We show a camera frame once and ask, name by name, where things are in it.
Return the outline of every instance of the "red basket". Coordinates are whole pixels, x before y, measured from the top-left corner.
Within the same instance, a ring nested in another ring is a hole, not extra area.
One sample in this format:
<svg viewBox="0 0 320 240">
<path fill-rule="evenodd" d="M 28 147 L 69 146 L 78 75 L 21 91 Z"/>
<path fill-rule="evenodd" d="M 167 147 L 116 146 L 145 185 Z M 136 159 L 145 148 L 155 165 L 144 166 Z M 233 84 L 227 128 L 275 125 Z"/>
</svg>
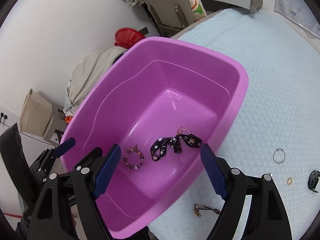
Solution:
<svg viewBox="0 0 320 240">
<path fill-rule="evenodd" d="M 116 46 L 121 46 L 126 49 L 130 49 L 138 41 L 144 39 L 145 36 L 142 35 L 135 29 L 132 28 L 121 28 L 115 34 Z"/>
</svg>

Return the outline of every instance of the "blue rubber tip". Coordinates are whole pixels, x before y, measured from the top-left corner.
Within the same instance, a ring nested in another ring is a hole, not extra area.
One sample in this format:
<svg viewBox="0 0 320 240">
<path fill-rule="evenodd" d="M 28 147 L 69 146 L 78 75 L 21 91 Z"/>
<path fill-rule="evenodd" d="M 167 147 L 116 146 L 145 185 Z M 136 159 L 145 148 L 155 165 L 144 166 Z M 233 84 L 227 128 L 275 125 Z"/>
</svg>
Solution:
<svg viewBox="0 0 320 240">
<path fill-rule="evenodd" d="M 60 158 L 64 155 L 68 150 L 70 150 L 73 146 L 76 145 L 76 140 L 70 137 L 68 140 L 60 144 L 57 148 L 54 149 L 52 156 L 54 158 Z"/>
<path fill-rule="evenodd" d="M 120 157 L 121 148 L 119 145 L 116 145 L 95 177 L 95 189 L 92 194 L 96 199 L 106 192 L 112 175 L 118 166 Z"/>
<path fill-rule="evenodd" d="M 226 180 L 215 162 L 217 157 L 206 144 L 202 146 L 200 156 L 215 193 L 220 195 L 223 200 L 226 200 L 228 196 Z"/>
</svg>

